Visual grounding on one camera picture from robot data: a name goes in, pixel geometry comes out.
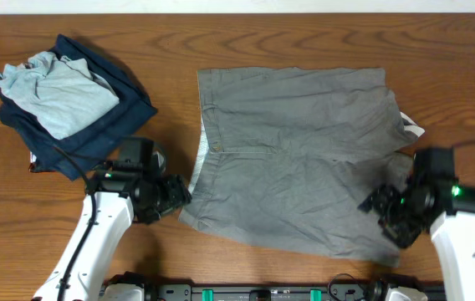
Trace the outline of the grey shorts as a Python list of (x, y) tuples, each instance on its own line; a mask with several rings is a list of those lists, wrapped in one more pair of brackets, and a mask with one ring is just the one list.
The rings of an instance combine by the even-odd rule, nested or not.
[(383, 69), (198, 72), (201, 137), (179, 216), (260, 247), (395, 267), (400, 249), (359, 205), (402, 189), (402, 149), (424, 130), (400, 111)]

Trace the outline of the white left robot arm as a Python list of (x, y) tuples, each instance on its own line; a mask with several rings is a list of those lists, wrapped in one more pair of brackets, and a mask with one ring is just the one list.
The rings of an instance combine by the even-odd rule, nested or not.
[(97, 171), (83, 209), (53, 272), (34, 300), (151, 300), (143, 276), (125, 272), (105, 278), (125, 232), (152, 224), (191, 202), (183, 178), (153, 171)]

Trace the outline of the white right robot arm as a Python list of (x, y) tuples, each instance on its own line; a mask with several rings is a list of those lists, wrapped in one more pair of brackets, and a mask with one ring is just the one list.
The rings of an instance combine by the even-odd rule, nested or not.
[(410, 247), (428, 232), (437, 252), (448, 300), (475, 300), (475, 187), (434, 181), (398, 191), (381, 186), (359, 206), (375, 212), (385, 237)]

